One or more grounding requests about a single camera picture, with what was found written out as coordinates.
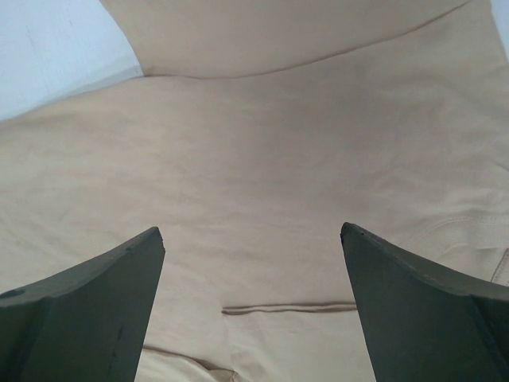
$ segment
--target light blue surface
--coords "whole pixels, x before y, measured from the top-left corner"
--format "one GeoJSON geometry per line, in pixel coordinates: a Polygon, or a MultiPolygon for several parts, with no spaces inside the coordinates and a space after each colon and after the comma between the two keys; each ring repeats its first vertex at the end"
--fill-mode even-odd
{"type": "Polygon", "coordinates": [[[138,76],[99,0],[0,0],[0,120],[138,76]]]}
{"type": "Polygon", "coordinates": [[[493,17],[509,58],[509,0],[492,0],[493,17]]]}

